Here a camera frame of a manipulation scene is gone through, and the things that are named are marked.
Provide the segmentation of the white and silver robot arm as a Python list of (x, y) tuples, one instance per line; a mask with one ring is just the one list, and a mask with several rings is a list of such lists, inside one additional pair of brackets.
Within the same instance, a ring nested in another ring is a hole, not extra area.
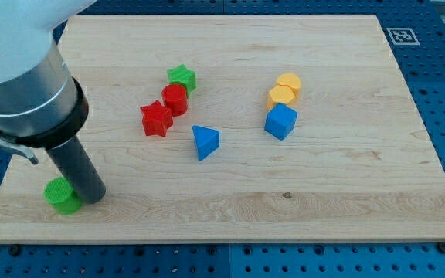
[(88, 114), (53, 38), (94, 0), (0, 0), (0, 139), (52, 148), (73, 137)]

